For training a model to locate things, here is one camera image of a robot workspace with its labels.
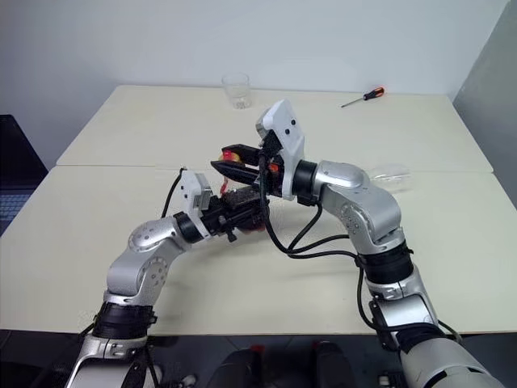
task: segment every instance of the screwdriver shaft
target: screwdriver shaft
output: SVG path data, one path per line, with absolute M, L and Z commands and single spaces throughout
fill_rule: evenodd
M 362 97 L 360 99 L 355 99 L 354 101 L 351 101 L 350 103 L 345 103 L 344 105 L 341 106 L 341 108 L 347 107 L 348 105 L 352 105 L 353 103 L 356 103 L 356 102 L 362 101 L 362 100 L 363 100 Z

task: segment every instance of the laptop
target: laptop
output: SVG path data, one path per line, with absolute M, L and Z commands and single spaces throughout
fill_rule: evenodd
M 48 171 L 12 115 L 0 115 L 0 233 Z

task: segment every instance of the screwdriver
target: screwdriver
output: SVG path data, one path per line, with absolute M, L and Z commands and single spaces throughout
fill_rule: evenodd
M 368 101 L 369 99 L 376 99 L 377 97 L 381 97 L 385 93 L 385 89 L 383 87 L 377 87 L 373 91 L 363 95 L 360 99 L 355 99 L 354 101 L 351 101 L 350 103 L 345 103 L 341 106 L 341 108 L 347 107 L 348 105 L 352 105 L 353 103 L 356 103 L 358 101 L 364 100 Z

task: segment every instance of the table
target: table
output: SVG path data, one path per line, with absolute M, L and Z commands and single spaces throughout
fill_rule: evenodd
M 109 265 L 132 229 L 158 217 L 176 174 L 52 169 L 0 240 L 0 327 L 83 329 L 100 307 Z M 216 191 L 221 177 L 207 177 Z M 462 332 L 517 329 L 517 212 L 497 180 L 484 172 L 415 172 L 413 180 L 396 198 L 439 317 Z M 274 201 L 272 221 L 287 240 L 313 212 Z M 324 215 L 309 239 L 340 230 Z M 173 262 L 151 333 L 372 333 L 357 313 L 357 269 L 349 259 L 288 259 L 265 233 L 238 237 L 198 243 Z M 351 249 L 344 241 L 330 246 Z
M 356 93 L 252 91 L 233 109 L 220 88 L 119 86 L 57 161 L 70 166 L 209 168 L 222 146 L 256 146 L 254 124 L 289 99 L 308 160 L 363 169 L 402 163 L 412 171 L 492 172 L 444 95 L 391 95 L 341 109 Z

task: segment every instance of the black cable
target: black cable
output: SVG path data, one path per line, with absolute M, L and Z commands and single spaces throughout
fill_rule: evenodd
M 276 245 L 276 247 L 281 252 L 289 255 L 289 257 L 291 257 L 293 259 L 312 259 L 313 257 L 321 257 L 321 256 L 327 256 L 327 255 L 345 255 L 345 253 L 343 253 L 343 252 L 346 252 L 346 255 L 355 257 L 355 254 L 353 254 L 352 252 L 348 252 L 348 251 L 332 251 L 332 252 L 341 252 L 341 253 L 329 253 L 329 254 L 324 254 L 325 252 L 319 252 L 319 254 L 312 254 L 312 255 L 297 255 L 298 253 L 302 253 L 302 252 L 308 251 L 310 249 L 313 249 L 315 247 L 319 247 L 320 245 L 327 243 L 329 241 L 337 240 L 340 238 L 348 238 L 347 234 L 337 234 L 335 236 L 330 236 L 330 237 L 318 240 L 316 242 L 313 242 L 306 247 L 296 248 L 296 249 L 294 248 L 294 245 L 296 245 L 307 234 L 307 232 L 314 226 L 314 224 L 317 222 L 319 217 L 322 215 L 322 206 L 319 203 L 317 204 L 317 212 L 316 212 L 316 215 L 313 217 L 313 219 L 294 238 L 293 242 L 291 242 L 291 244 L 289 245 L 288 248 L 284 247 L 282 242 L 276 236 L 276 233 L 273 230 L 273 225 L 271 224 L 271 220 L 269 218 L 269 206 L 267 205 L 267 193 L 266 193 L 267 166 L 266 166 L 266 159 L 264 156 L 261 156 L 258 159 L 258 172 L 259 172 L 259 178 L 260 178 L 259 179 L 260 209 L 262 211 L 264 225 L 266 226 L 266 231 L 269 234 L 271 241 Z
M 147 367 L 149 368 L 149 371 L 151 372 L 151 378 L 153 379 L 154 388 L 159 388 L 160 382 L 158 381 L 158 376 L 156 375 L 156 370 L 154 370 L 153 359 L 151 358 L 151 353 L 149 351 L 148 344 L 146 344 L 144 346 L 144 354 L 145 354 L 145 359 L 147 360 Z
M 37 388 L 41 382 L 43 382 L 43 380 L 48 376 L 48 374 L 51 372 L 52 370 L 52 367 L 63 357 L 63 355 L 65 355 L 65 353 L 70 349 L 70 347 L 72 347 L 73 345 L 75 345 L 80 339 L 84 338 L 90 331 L 91 329 L 94 328 L 94 323 L 92 323 L 91 325 L 89 325 L 86 329 L 84 329 L 83 331 L 81 331 L 77 337 L 74 337 L 73 339 L 71 339 L 64 347 L 63 349 L 57 354 L 57 356 L 55 356 L 53 358 L 52 361 L 50 361 L 47 366 L 44 367 L 44 369 L 36 376 L 36 378 L 34 379 L 34 381 L 32 382 L 30 388 Z
M 463 344 L 463 338 L 461 338 L 461 335 L 460 333 L 458 333 L 456 330 L 454 330 L 452 327 L 450 327 L 449 325 L 447 325 L 444 321 L 440 321 L 438 320 L 438 324 L 441 326 L 441 327 L 444 327 L 445 329 L 447 329 L 451 334 L 452 336 L 454 337 L 454 340 L 462 345 Z
M 291 259 L 313 259 L 315 257 L 332 256 L 332 255 L 343 255 L 353 259 L 358 259 L 359 256 L 349 251 L 323 251 L 316 253 L 308 253 L 307 255 L 288 255 Z
M 167 210 L 169 210 L 169 203 L 170 198 L 172 198 L 172 194 L 174 193 L 174 190 L 176 189 L 176 186 L 178 186 L 179 180 L 181 179 L 182 173 L 186 170 L 186 168 L 182 167 L 179 169 L 179 174 L 172 183 L 172 186 L 170 186 L 169 194 L 167 194 L 167 199 L 165 200 L 165 206 L 163 207 L 162 211 L 162 218 L 165 218 L 167 215 Z
M 320 217 L 322 216 L 322 213 L 323 213 L 323 206 L 322 206 L 322 203 L 321 202 L 317 202 L 316 203 L 316 206 L 317 206 L 317 212 L 316 214 L 314 215 L 313 219 L 310 220 L 310 222 L 305 226 L 304 229 L 302 229 L 300 231 L 299 234 L 296 235 L 296 237 L 291 241 L 291 243 L 289 244 L 289 247 L 288 249 L 293 249 L 295 247 L 295 245 L 297 243 L 300 242 L 300 240 L 311 230 L 311 228 L 314 226 L 314 224 L 316 224 L 316 222 L 320 219 Z
M 271 241 L 276 245 L 276 247 L 280 251 L 287 254 L 292 259 L 312 259 L 312 258 L 328 256 L 328 255 L 345 255 L 345 256 L 349 256 L 349 257 L 355 259 L 355 262 L 359 265 L 359 280 L 357 282 L 357 308 L 359 310 L 359 315 L 363 319 L 364 323 L 371 329 L 373 329 L 375 331 L 383 331 L 383 332 L 402 331 L 402 330 L 415 329 L 415 328 L 436 329 L 436 326 L 431 323 L 407 323 L 404 325 L 396 325 L 396 326 L 381 326 L 381 325 L 377 325 L 374 322 L 371 322 L 368 319 L 368 317 L 366 316 L 366 313 L 364 312 L 364 308 L 363 308 L 362 290 L 363 290 L 364 269 L 362 267 L 360 267 L 359 256 L 357 254 L 355 254 L 353 252 L 349 252 L 349 251 L 323 251 L 323 252 L 317 252 L 317 253 L 306 254 L 306 255 L 297 255 L 296 254 L 296 253 L 308 251 L 310 249 L 318 247 L 318 246 L 322 245 L 323 243 L 327 243 L 329 241 L 337 240 L 340 238 L 349 238 L 349 236 L 347 234 L 338 234 L 335 236 L 330 236 L 330 237 L 318 240 L 316 242 L 313 242 L 312 244 L 309 244 L 306 247 L 297 248 L 297 249 L 294 248 L 295 245 L 309 232 L 309 230 L 314 226 L 314 224 L 316 224 L 316 222 L 319 220 L 320 216 L 322 215 L 322 204 L 320 202 L 316 203 L 317 212 L 316 212 L 316 215 L 313 217 L 313 219 L 292 240 L 292 242 L 289 244 L 289 246 L 287 248 L 284 247 L 282 242 L 276 236 L 276 233 L 273 230 L 273 226 L 271 224 L 271 220 L 269 218 L 269 206 L 267 205 L 267 193 L 266 193 L 267 163 L 266 163 L 266 158 L 263 155 L 261 155 L 258 159 L 258 172 L 259 172 L 260 208 L 262 211 L 264 225 L 266 226 L 266 231 L 269 234 Z M 439 322 L 440 326 L 445 327 L 447 330 L 449 330 L 451 332 L 452 335 L 454 335 L 456 342 L 461 344 L 461 342 L 462 342 L 461 336 L 454 329 L 452 329 L 450 326 L 448 326 L 446 323 L 443 323 L 442 321 L 438 321 L 438 322 Z

